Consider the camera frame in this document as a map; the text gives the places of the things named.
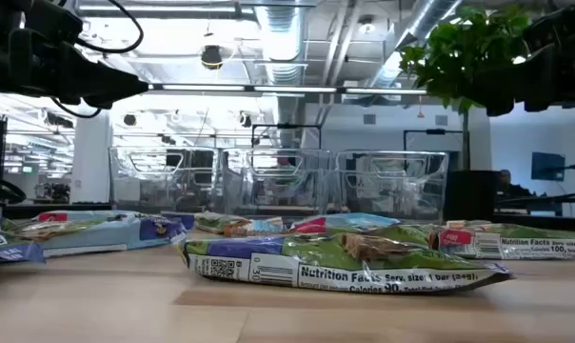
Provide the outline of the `blue purple granola bar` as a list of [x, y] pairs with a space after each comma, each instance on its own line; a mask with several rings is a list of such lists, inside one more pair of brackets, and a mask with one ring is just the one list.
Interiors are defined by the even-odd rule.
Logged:
[[13, 233], [41, 245], [45, 257], [95, 252], [122, 252], [164, 246], [182, 238], [181, 221], [132, 213], [106, 219], [34, 222]]

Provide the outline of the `black background rig frame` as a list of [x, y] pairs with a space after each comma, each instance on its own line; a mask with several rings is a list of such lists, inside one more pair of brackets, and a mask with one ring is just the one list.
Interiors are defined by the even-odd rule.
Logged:
[[[256, 133], [258, 128], [264, 128], [264, 131], [260, 134]], [[318, 148], [322, 148], [322, 126], [321, 125], [301, 125], [301, 124], [289, 124], [289, 123], [279, 123], [279, 124], [253, 124], [251, 126], [251, 137], [250, 143], [253, 148], [260, 144], [260, 140], [263, 138], [269, 139], [266, 135], [268, 129], [275, 129], [279, 133], [282, 131], [295, 131], [299, 133], [298, 138], [301, 139], [306, 130], [317, 130], [317, 142]]]
[[444, 129], [405, 130], [402, 142], [404, 151], [460, 152], [463, 133]]

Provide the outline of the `clear plastic bin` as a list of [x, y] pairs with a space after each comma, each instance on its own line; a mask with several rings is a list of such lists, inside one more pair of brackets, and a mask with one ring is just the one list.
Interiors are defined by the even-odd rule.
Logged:
[[340, 208], [406, 222], [443, 220], [449, 156], [433, 151], [339, 151]]
[[249, 148], [222, 152], [225, 212], [306, 217], [327, 210], [331, 152]]
[[119, 210], [210, 211], [220, 196], [219, 154], [196, 146], [112, 147], [110, 200]]

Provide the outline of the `black background stand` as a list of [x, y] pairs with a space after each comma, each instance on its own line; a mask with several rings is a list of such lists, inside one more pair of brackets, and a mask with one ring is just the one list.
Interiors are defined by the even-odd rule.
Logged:
[[[575, 164], [565, 165], [564, 174], [567, 171], [575, 171]], [[568, 205], [569, 215], [573, 214], [573, 205], [575, 204], [575, 192], [567, 192], [561, 185], [561, 181], [556, 182], [562, 193], [559, 195], [548, 195], [547, 193], [537, 194], [530, 197], [521, 198], [504, 198], [497, 191], [495, 210], [501, 211], [525, 211], [532, 215], [535, 212], [552, 212], [555, 216], [564, 215], [563, 206]]]

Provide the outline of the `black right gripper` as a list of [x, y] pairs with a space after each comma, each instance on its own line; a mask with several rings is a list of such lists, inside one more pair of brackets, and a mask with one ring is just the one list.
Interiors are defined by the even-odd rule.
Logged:
[[526, 112], [552, 105], [575, 108], [575, 58], [557, 47], [543, 48], [522, 64], [479, 67], [473, 72], [472, 99], [498, 117], [522, 105]]

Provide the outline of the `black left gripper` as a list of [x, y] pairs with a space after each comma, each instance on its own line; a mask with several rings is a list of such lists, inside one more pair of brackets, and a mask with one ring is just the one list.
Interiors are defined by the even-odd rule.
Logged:
[[127, 98], [149, 89], [147, 82], [132, 73], [91, 63], [74, 45], [53, 44], [32, 34], [31, 46], [11, 48], [9, 35], [16, 26], [25, 27], [25, 14], [12, 12], [0, 0], [0, 92], [54, 97], [61, 105], [85, 103], [111, 109], [111, 101], [97, 98]]

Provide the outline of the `long ceiling light strip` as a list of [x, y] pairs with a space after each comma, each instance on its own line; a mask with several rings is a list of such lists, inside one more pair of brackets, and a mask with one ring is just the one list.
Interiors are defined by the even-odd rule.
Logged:
[[405, 88], [350, 88], [350, 87], [308, 87], [308, 86], [271, 86], [271, 85], [224, 85], [224, 84], [149, 84], [149, 91], [186, 91], [186, 92], [249, 92], [249, 93], [335, 93], [356, 95], [426, 95], [425, 90]]

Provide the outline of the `silver ventilation duct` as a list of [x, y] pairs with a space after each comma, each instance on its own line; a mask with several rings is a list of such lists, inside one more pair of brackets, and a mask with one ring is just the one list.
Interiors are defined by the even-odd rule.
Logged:
[[[261, 27], [263, 57], [268, 83], [271, 86], [301, 86], [304, 69], [302, 62], [305, 11], [292, 6], [269, 6], [255, 9]], [[276, 124], [304, 124], [301, 115], [303, 101], [296, 95], [277, 95]], [[302, 129], [278, 129], [282, 148], [299, 148]]]
[[368, 88], [389, 88], [401, 73], [404, 47], [422, 46], [433, 29], [453, 14], [463, 0], [416, 0], [404, 21], [394, 24], [384, 42], [385, 60], [367, 81]]

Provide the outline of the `black plant pot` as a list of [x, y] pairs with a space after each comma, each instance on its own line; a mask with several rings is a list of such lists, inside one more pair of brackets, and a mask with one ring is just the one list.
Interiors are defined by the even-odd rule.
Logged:
[[499, 176], [498, 171], [451, 171], [446, 182], [444, 220], [490, 221]]

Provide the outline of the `person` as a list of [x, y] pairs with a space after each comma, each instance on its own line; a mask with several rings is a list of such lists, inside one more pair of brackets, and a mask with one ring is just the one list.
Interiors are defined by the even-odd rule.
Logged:
[[498, 191], [504, 198], [521, 198], [534, 196], [534, 193], [518, 184], [511, 182], [509, 170], [500, 170]]

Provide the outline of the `green granola bar blue end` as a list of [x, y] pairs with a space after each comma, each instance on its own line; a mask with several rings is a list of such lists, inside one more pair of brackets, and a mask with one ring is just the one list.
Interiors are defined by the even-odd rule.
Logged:
[[3, 231], [0, 215], [0, 262], [45, 263], [42, 247], [30, 238]]
[[414, 243], [355, 233], [186, 239], [188, 268], [209, 279], [344, 293], [453, 293], [511, 279]]

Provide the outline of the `black round ceiling device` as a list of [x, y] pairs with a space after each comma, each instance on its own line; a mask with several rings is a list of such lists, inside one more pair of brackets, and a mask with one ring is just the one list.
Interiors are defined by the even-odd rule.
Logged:
[[208, 70], [219, 70], [223, 65], [221, 47], [206, 45], [200, 56], [201, 64]]

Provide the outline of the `green leafy plant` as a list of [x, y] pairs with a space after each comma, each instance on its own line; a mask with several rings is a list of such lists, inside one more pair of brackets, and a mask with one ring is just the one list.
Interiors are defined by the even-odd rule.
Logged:
[[457, 11], [455, 24], [442, 23], [430, 33], [421, 47], [405, 47], [399, 67], [414, 75], [414, 87], [453, 105], [462, 117], [462, 166], [471, 168], [469, 110], [480, 107], [471, 94], [474, 73], [486, 67], [511, 65], [526, 56], [522, 34], [529, 17], [520, 7], [485, 10], [465, 7]]

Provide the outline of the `dark wall monitor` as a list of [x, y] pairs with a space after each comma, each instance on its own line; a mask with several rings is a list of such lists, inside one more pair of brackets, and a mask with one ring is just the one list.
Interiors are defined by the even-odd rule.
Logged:
[[534, 152], [531, 157], [531, 173], [533, 180], [563, 181], [565, 157], [561, 154]]

